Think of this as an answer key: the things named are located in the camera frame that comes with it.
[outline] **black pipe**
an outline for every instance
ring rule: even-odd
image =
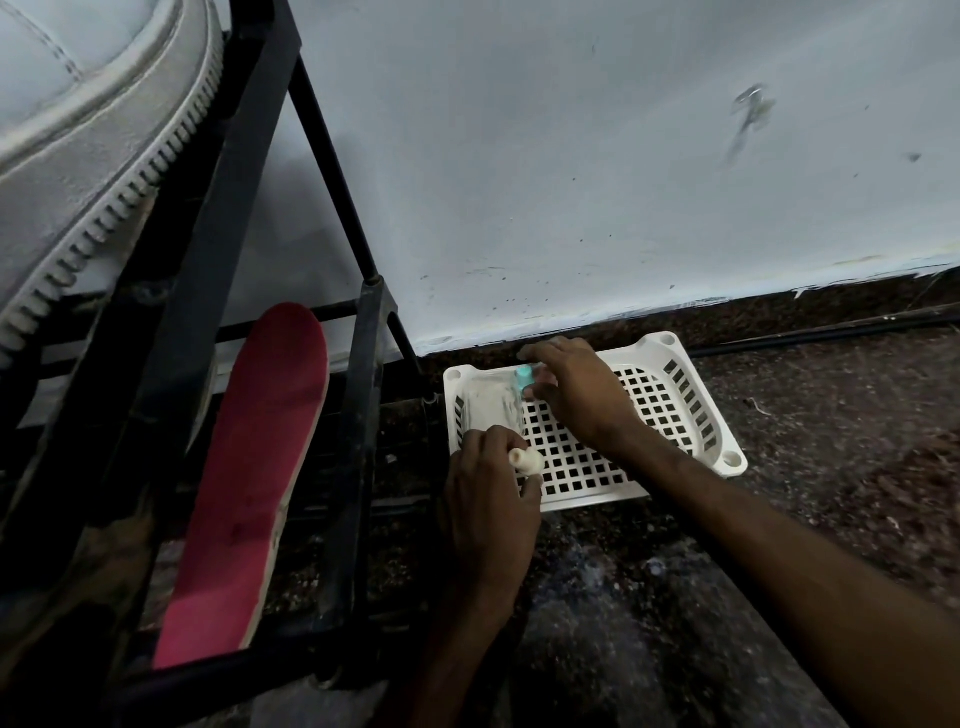
[[[703,359],[708,356],[723,356],[730,353],[762,352],[767,349],[795,347],[802,344],[819,344],[828,341],[842,341],[860,336],[875,336],[882,333],[907,331],[912,328],[930,328],[960,325],[960,303],[935,306],[919,311],[876,316],[848,324],[830,327],[810,328],[770,336],[758,336],[753,339],[731,341],[715,346],[694,347],[686,350],[691,359]]]
[[[313,85],[310,84],[310,77],[307,75],[302,57],[297,58],[297,65],[294,67],[294,75],[290,79],[288,90],[290,100],[294,103],[297,116],[300,117],[300,123],[306,133],[306,140],[310,142],[310,149],[313,150],[313,156],[324,175],[330,199],[333,201],[333,206],[337,208],[340,223],[344,226],[347,241],[353,249],[353,256],[357,259],[357,265],[360,266],[364,282],[375,283],[380,275],[376,272],[370,244],[367,242],[367,235],[363,232],[363,226],[360,225],[360,217],[353,205],[353,198],[350,197],[344,170],[340,166],[340,160],[337,159],[337,152],[333,148],[330,132],[326,128],[324,115],[320,111],[320,104],[317,103],[317,96],[313,91]]]

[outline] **stitching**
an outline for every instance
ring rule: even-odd
[[[67,54],[56,41],[48,36],[42,28],[36,25],[33,20],[7,2],[7,0],[0,0],[0,10],[6,11],[10,17],[19,22],[28,32],[36,36],[36,38],[47,47],[47,50],[54,55],[54,58],[63,64],[63,67],[66,68],[67,73],[70,74],[74,81],[79,82],[84,79],[84,74],[76,62],[71,59],[69,54]]]

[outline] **forearm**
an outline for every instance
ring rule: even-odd
[[[960,725],[949,615],[637,424],[609,457],[674,504],[848,720]]]
[[[499,602],[457,587],[447,590],[409,679],[391,684],[371,727],[456,723],[473,676],[510,612]]]

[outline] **hand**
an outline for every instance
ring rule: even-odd
[[[632,429],[644,428],[620,380],[583,339],[554,336],[528,344],[518,356],[546,365],[536,371],[537,383],[523,391],[524,398],[547,402],[588,448],[609,450]]]
[[[470,430],[450,458],[441,502],[441,529],[453,543],[458,586],[503,622],[513,613],[540,530],[542,480],[527,478],[521,496],[507,458],[511,449],[528,447],[506,427]]]

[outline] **right hand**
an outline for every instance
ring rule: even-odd
[[[537,370],[537,383],[523,390],[523,397],[544,400],[588,448],[609,449],[629,430],[644,427],[620,380],[583,339],[554,336],[528,344],[517,356],[542,362],[553,375]]]

